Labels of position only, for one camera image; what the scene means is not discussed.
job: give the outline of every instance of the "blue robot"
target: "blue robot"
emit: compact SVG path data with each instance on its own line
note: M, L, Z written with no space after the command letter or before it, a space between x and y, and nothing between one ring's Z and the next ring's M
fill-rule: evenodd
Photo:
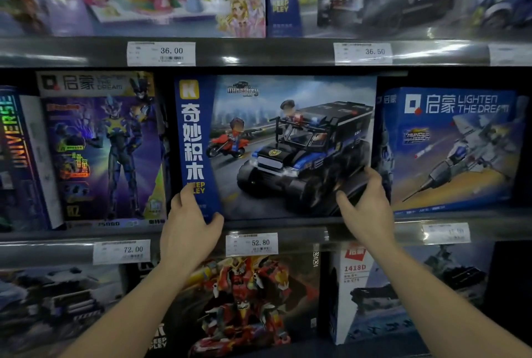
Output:
M103 131L111 143L109 150L109 206L107 219L116 218L116 187L122 168L128 182L131 213L138 219L144 219L138 203L135 160L133 159L133 152L142 144L142 128L137 119L121 116L121 106L122 102L107 96L102 106L107 117L103 119L96 138L87 140L87 143L95 148L103 148Z

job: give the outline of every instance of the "hand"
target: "hand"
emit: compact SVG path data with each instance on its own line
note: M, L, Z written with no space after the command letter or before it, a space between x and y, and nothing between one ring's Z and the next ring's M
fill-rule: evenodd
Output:
M190 274L216 246L222 232L223 217L216 213L206 224L193 193L194 184L183 187L172 199L168 220L161 234L161 263L172 273Z
M342 211L347 228L372 253L375 248L395 246L394 213L380 174L366 167L368 185L356 206L353 206L343 191L336 192L336 201Z

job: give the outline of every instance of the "fighter jet illustration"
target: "fighter jet illustration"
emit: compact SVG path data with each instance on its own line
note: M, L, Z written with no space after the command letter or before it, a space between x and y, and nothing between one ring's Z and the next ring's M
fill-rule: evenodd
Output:
M501 109L491 119L487 115L479 115L478 127L471 125L463 115L453 116L454 125L460 132L461 138L456 140L447 158L432 169L425 183L403 201L421 191L449 183L455 176L463 172L480 173L484 169L490 168L502 174L506 180L510 180L508 175L496 167L504 155L517 151L516 146L507 138L509 131L501 132L501 129L495 127L494 123L500 112L502 112ZM422 149L414 155L414 158L419 158L431 151L447 138L444 137Z

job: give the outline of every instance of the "toy motorcycle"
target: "toy motorcycle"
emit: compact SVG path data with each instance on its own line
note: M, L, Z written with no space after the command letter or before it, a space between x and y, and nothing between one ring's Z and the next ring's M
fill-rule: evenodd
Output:
M246 152L245 147L249 144L249 140L239 140L237 150L233 150L234 143L235 141L228 134L222 134L218 138L212 139L211 143L207 147L207 157L214 158L219 154L231 155L233 158L242 157Z

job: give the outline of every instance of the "truck headlight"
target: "truck headlight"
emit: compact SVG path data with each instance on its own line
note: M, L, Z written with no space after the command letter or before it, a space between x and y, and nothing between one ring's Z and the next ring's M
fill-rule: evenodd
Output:
M299 169L296 169L295 167L285 167L283 169L283 175L288 177L298 177Z

